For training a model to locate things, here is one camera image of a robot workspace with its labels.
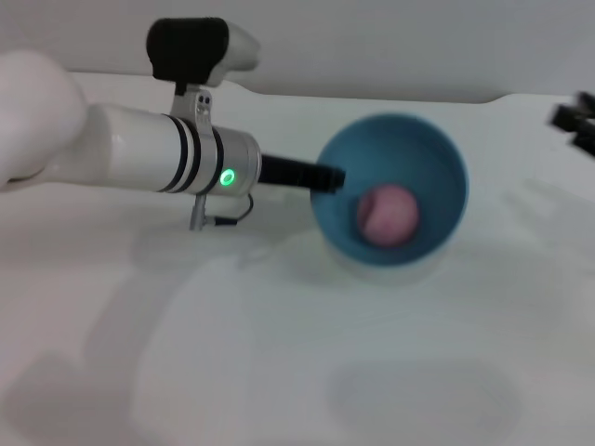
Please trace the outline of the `pink toy peach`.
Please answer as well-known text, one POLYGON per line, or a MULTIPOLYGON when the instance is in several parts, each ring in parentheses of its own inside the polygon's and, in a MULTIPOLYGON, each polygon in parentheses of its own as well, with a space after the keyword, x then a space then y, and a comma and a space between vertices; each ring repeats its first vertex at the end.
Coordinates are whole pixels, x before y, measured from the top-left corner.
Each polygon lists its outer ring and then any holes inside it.
POLYGON ((362 236, 378 247, 408 242, 420 220, 414 194, 394 184, 383 184, 367 191, 358 202, 356 217, 362 236))

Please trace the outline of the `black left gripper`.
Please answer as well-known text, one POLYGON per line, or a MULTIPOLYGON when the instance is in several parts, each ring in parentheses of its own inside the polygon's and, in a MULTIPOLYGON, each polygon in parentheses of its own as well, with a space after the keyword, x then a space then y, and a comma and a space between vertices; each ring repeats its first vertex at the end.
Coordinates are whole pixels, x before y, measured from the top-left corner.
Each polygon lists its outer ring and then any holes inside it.
POLYGON ((259 183, 335 193, 344 186, 346 172, 331 166, 263 155, 259 183))

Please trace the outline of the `blue bowl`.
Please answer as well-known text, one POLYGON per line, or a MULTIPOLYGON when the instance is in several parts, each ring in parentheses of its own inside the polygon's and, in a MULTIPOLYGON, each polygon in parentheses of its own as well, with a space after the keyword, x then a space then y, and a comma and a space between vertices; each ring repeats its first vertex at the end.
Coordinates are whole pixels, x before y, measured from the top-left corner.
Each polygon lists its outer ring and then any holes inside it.
POLYGON ((469 198, 469 175, 454 141, 437 125, 407 114, 376 114, 336 133, 318 161, 345 171, 334 194, 313 193, 311 207, 325 239, 366 266, 404 267, 434 255, 456 232, 469 198), (420 222, 397 247, 374 246, 357 227, 359 200, 377 186, 401 186, 416 198, 420 222))

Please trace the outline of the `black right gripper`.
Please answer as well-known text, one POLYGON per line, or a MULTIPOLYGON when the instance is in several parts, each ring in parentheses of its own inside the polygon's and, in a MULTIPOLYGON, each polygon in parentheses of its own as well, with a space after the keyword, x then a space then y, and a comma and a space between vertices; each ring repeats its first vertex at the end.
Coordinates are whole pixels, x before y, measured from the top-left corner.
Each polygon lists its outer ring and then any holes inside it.
POLYGON ((595 109, 595 95, 580 91, 576 94, 576 105, 557 105, 549 118, 549 124, 565 133, 575 133, 572 145, 595 158, 595 129, 583 128, 591 119, 595 109))

